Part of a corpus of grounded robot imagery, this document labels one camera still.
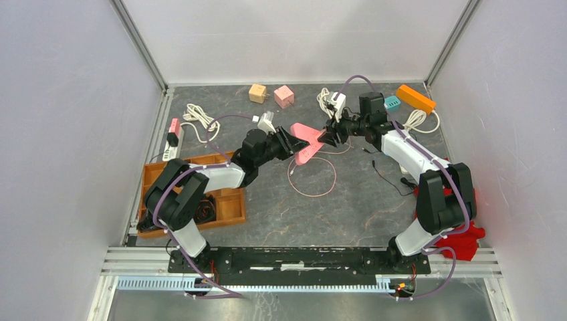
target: pink object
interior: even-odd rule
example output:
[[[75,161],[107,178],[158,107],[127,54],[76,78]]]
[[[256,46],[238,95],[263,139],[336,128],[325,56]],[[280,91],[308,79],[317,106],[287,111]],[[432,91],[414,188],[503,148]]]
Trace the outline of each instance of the pink object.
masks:
[[[279,107],[285,108],[294,103],[294,92],[289,87],[282,86],[273,91],[273,99]]]
[[[181,123],[179,122],[179,118],[173,118],[171,120],[169,132],[173,132],[175,133],[175,136],[179,137],[179,134],[181,133]]]
[[[293,124],[290,131],[295,137],[309,142],[309,146],[296,153],[296,164],[304,165],[323,147],[323,143],[317,141],[317,138],[321,136],[323,131],[305,126],[299,122]]]

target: black mounting plate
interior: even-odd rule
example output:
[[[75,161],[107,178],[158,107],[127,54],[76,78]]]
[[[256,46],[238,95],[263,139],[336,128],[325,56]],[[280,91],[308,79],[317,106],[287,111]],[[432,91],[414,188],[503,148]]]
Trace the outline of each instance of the black mounting plate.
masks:
[[[214,247],[197,265],[211,273],[214,262],[226,286],[375,285],[376,274],[411,275],[413,264],[418,274],[431,273],[424,255],[395,268],[387,257],[385,249],[371,247]],[[179,250],[171,253],[168,272],[194,273]]]

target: pink power strip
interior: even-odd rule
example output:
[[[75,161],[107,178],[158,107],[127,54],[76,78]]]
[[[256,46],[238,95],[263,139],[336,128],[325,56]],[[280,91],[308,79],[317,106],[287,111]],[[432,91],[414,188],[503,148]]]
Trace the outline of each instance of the pink power strip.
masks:
[[[296,164],[304,165],[323,147],[323,143],[317,141],[317,138],[321,136],[323,130],[316,130],[315,128],[297,122],[292,125],[290,131],[295,137],[309,142],[309,146],[296,153]]]

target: robotic arm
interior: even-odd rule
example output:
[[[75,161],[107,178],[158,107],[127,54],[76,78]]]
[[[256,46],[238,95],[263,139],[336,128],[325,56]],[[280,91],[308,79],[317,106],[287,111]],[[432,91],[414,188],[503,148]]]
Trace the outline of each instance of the robotic arm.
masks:
[[[246,187],[258,176],[261,165],[274,158],[285,160],[309,145],[309,142],[290,135],[282,127],[274,128],[272,118],[273,112],[262,115],[258,128],[246,134],[242,147],[235,151],[230,163],[201,166],[180,158],[170,160],[145,194],[144,204],[153,214],[160,198],[175,179],[191,168],[202,167],[176,184],[183,189],[171,191],[158,212],[158,218],[189,256],[197,257],[208,246],[193,220],[203,194],[218,189]]]
[[[335,116],[327,121],[326,131],[319,137],[319,141],[337,146],[339,143],[344,144],[349,136],[363,136],[366,142],[404,166],[416,182],[419,182],[417,219],[408,229],[393,237],[388,244],[389,261],[392,266],[416,259],[421,249],[440,234],[464,224],[463,211],[455,196],[456,193],[462,196],[469,218],[475,218],[476,204],[471,172],[465,164],[451,164],[413,141],[417,148],[431,156],[429,159],[409,144],[407,140],[411,138],[408,132],[401,130],[406,136],[404,138],[394,124],[388,121],[384,96],[381,93],[370,92],[360,95],[360,114],[349,114],[344,109],[345,101],[346,98],[342,94],[331,95],[328,108],[335,112]],[[449,182],[440,168],[434,164],[434,160],[451,175],[458,191],[445,194],[445,187],[449,188]]]

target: wooden organizer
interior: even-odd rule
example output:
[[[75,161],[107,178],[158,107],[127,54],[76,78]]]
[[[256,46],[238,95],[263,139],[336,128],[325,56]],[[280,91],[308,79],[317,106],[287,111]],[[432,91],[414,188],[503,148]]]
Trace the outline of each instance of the wooden organizer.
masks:
[[[227,155],[232,156],[233,152],[227,152]],[[226,160],[220,154],[210,154],[204,156],[197,156],[185,158],[184,161],[199,165],[220,164]],[[144,205],[144,195],[150,189],[152,184],[159,177],[166,162],[147,164],[144,166],[144,175],[142,179],[142,197],[140,200],[140,209],[138,211],[138,220],[142,220],[142,216],[146,213],[146,206]],[[181,190],[178,187],[173,189],[178,192]],[[212,222],[197,225],[199,229],[213,229],[215,227],[222,227],[227,225],[242,224],[246,222],[245,207],[244,207],[244,189],[221,189],[218,191],[211,191],[207,193],[215,198],[217,207],[217,219]],[[149,232],[138,232],[138,236],[144,239],[151,239],[154,237],[165,236],[163,230]]]

